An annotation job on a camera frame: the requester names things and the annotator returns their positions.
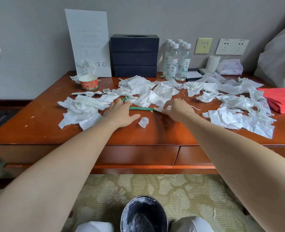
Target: black trash can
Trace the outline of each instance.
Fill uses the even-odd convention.
[[[167,215],[155,198],[137,196],[125,206],[120,228],[121,232],[167,232]]]

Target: yellowed wall plate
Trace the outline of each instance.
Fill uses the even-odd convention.
[[[208,54],[212,38],[198,38],[194,54]]]

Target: hand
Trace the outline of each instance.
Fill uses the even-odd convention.
[[[185,115],[195,115],[193,108],[180,98],[168,100],[163,107],[162,113],[170,116],[174,121],[179,122],[184,121]]]
[[[118,98],[116,102],[112,102],[108,110],[105,111],[103,119],[111,122],[117,128],[125,127],[140,117],[140,114],[129,116],[130,102],[125,102]]]

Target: power socket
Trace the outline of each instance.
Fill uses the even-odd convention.
[[[215,54],[243,55],[249,40],[244,39],[220,39]]]

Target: plastic bottle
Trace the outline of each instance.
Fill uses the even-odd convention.
[[[169,56],[169,53],[171,52],[171,49],[172,49],[172,45],[174,44],[175,42],[172,41],[169,43],[169,47],[167,47],[167,50],[165,52],[165,58],[164,58],[164,67],[163,67],[163,75],[166,76],[167,72],[168,72],[168,69],[169,69],[169,66],[168,66],[168,56]]]
[[[191,60],[191,54],[189,52],[190,48],[191,44],[185,44],[184,50],[179,55],[176,80],[183,81],[186,79],[186,74],[188,73],[188,66],[190,65]]]
[[[179,54],[177,52],[179,48],[179,44],[175,43],[172,45],[172,49],[171,52],[169,53],[169,57],[168,57],[168,72],[165,75],[166,80],[174,80],[175,76],[176,76],[176,71],[177,71],[177,67],[178,67],[178,57]]]
[[[164,47],[164,50],[163,50],[163,73],[164,73],[164,68],[165,68],[165,53],[166,53],[166,50],[169,48],[169,43],[172,42],[172,39],[167,39],[166,40],[166,46]]]
[[[182,50],[184,50],[184,45],[186,44],[186,41],[182,41],[179,44],[179,49],[178,49],[178,53],[180,54]]]

